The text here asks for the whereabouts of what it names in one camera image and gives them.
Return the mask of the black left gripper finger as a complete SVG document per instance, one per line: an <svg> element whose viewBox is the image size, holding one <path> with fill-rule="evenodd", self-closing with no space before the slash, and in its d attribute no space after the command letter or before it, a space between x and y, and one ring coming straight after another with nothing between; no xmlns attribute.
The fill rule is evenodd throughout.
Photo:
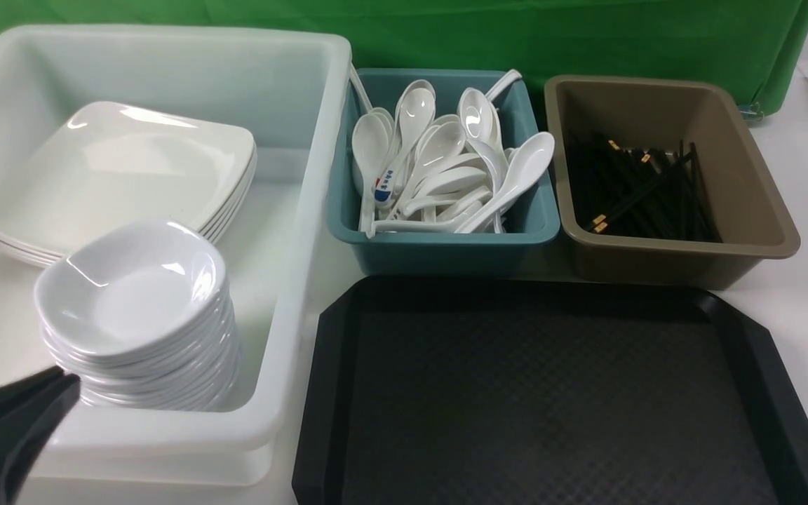
<svg viewBox="0 0 808 505"><path fill-rule="evenodd" d="M18 501L36 460L80 393L80 377L57 365L0 386L0 504Z"/></svg>

